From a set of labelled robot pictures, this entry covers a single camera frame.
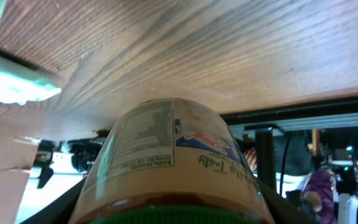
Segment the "wooden surface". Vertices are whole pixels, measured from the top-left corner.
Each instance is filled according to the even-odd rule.
[[[230,113],[358,95],[358,1],[9,0],[0,51],[63,89],[0,104],[0,129],[81,138],[152,98]]]

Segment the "green lid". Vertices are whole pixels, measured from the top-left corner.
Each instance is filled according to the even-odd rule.
[[[229,210],[198,207],[190,205],[167,205],[147,207],[95,220],[92,224],[137,224],[137,223],[229,223],[229,224],[258,224],[258,221],[251,220]]]

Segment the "black cable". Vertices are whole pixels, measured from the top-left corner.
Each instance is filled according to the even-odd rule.
[[[290,146],[292,132],[288,136],[288,140],[286,140],[284,155],[283,155],[283,163],[281,165],[281,179],[280,179],[280,196],[283,194],[283,184],[284,184],[284,171],[285,171],[285,160],[286,160],[286,153],[288,152],[288,146]]]

